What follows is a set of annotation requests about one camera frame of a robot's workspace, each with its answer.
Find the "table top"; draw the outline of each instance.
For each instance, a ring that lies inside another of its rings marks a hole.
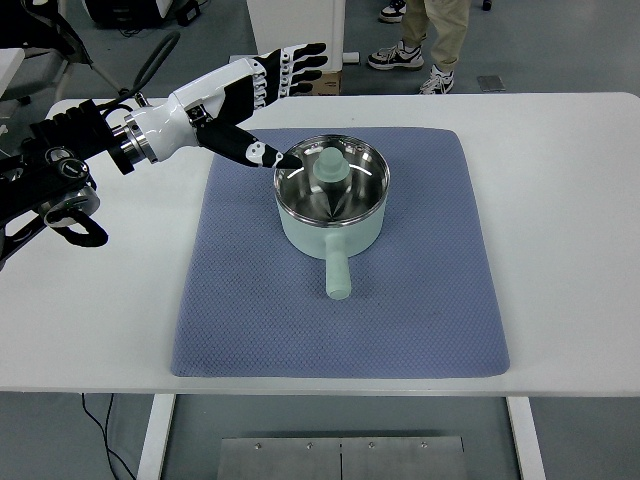
[[[0,48],[0,96],[2,96],[9,82],[18,71],[22,60],[24,60],[23,49]]]
[[[297,97],[242,126],[454,131],[469,166],[510,369],[437,380],[171,375],[177,312],[213,157],[184,148],[125,177],[106,154],[91,159],[102,200],[92,218],[109,232],[109,243],[82,249],[46,230],[7,262],[0,272],[1,390],[640,395],[637,97]]]

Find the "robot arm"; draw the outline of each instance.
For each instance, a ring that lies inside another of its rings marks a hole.
[[[311,90],[308,82],[327,61],[321,43],[298,45],[241,59],[179,88],[159,106],[141,106],[111,128],[101,110],[81,103],[31,125],[34,138],[19,156],[0,161],[0,270],[45,226],[74,245],[104,245],[108,236],[89,216],[100,205],[85,160],[108,151],[120,171],[145,158],[159,162],[183,146],[205,147],[256,167],[300,168],[302,162],[260,142],[237,124],[279,98]],[[6,225],[33,211],[37,216],[12,236]],[[69,228],[80,224],[86,233]]]
[[[125,117],[116,131],[128,160],[171,157],[183,146],[201,146],[247,166],[298,168],[300,161],[260,142],[236,125],[279,98],[311,89],[327,61],[324,44],[307,44],[243,58],[214,70]]]

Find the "white sneaker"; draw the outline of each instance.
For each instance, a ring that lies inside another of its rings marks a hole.
[[[391,48],[383,48],[369,55],[367,63],[376,70],[391,70],[396,67],[406,68],[407,70],[420,70],[424,65],[424,60],[420,47],[407,48],[404,42],[400,40],[397,45]]]
[[[441,72],[438,67],[431,67],[429,80],[420,87],[420,95],[444,95],[453,88],[453,71]]]
[[[404,0],[391,0],[388,7],[384,7],[378,15],[378,19],[384,23],[398,23],[407,13],[407,4]]]

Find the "saucepan handle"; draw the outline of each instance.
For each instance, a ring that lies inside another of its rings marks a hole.
[[[349,260],[345,252],[344,235],[332,233],[325,238],[326,290],[333,300],[344,300],[351,295]]]

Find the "blue mat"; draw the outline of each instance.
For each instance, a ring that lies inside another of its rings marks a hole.
[[[509,368],[457,136],[423,128],[259,130],[282,151],[319,134],[372,145],[391,181],[378,239],[349,258],[353,292],[286,239],[273,171],[216,159],[175,335],[191,377],[448,378]]]

